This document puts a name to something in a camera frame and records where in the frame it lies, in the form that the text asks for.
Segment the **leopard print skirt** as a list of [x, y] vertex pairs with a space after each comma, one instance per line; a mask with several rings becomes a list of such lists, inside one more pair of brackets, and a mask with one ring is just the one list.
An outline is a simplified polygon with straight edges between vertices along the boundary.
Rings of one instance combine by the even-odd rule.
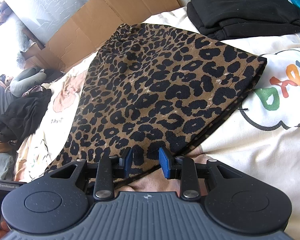
[[68, 139], [48, 166], [133, 151], [130, 180], [159, 167], [159, 148], [189, 153], [240, 106], [267, 59], [168, 25], [120, 25], [87, 71]]

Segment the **black clothes pile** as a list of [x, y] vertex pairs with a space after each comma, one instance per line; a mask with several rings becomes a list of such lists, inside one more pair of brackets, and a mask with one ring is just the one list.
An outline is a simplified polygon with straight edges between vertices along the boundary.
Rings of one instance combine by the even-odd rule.
[[0, 115], [0, 142], [18, 150], [22, 142], [39, 127], [51, 100], [52, 91], [43, 88], [14, 100]]

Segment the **grey blue garment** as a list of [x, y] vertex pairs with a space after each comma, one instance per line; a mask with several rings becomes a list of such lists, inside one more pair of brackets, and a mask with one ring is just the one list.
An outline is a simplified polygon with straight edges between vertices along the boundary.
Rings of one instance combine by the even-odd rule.
[[0, 153], [0, 179], [13, 180], [15, 157], [11, 152]]

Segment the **cream bear print blanket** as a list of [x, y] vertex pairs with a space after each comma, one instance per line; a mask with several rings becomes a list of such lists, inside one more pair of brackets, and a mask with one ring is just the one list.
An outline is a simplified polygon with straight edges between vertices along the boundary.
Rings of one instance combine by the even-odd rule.
[[[293, 206], [286, 233], [300, 239], [300, 32], [228, 44], [265, 57], [267, 66], [242, 106], [190, 155], [198, 163], [217, 159], [286, 193]], [[62, 150], [92, 60], [49, 85], [52, 98], [42, 123], [19, 148], [16, 181], [41, 176]]]

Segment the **small plush toy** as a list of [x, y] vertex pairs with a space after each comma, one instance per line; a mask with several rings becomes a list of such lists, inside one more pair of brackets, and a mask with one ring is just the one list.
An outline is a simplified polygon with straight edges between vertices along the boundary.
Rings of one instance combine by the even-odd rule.
[[4, 88], [7, 88], [10, 85], [12, 79], [13, 79], [12, 76], [1, 74], [0, 75], [0, 85]]

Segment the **flattened brown cardboard box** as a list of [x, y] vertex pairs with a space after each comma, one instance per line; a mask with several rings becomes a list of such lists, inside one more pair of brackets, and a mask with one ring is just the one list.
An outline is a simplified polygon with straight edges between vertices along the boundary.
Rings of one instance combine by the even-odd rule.
[[89, 0], [51, 37], [35, 47], [25, 67], [66, 70], [94, 53], [123, 23], [134, 25], [180, 7], [179, 0]]

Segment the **folded black garment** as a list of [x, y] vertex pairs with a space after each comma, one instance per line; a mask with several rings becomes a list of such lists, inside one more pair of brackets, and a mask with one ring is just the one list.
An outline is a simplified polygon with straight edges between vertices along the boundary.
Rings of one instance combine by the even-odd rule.
[[215, 40], [300, 32], [300, 9], [287, 0], [190, 0], [187, 16]]

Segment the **grey upright panel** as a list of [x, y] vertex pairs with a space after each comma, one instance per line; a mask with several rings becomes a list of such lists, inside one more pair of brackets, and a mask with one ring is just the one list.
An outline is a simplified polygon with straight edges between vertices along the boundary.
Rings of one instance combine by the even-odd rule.
[[88, 0], [4, 0], [42, 44]]

